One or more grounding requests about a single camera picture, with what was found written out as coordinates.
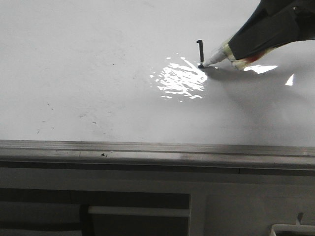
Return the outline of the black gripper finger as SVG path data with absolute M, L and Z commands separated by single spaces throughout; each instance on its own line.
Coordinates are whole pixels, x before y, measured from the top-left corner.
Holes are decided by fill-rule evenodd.
M 239 60 L 267 49 L 314 38 L 313 0 L 262 0 L 228 44 L 235 59 Z

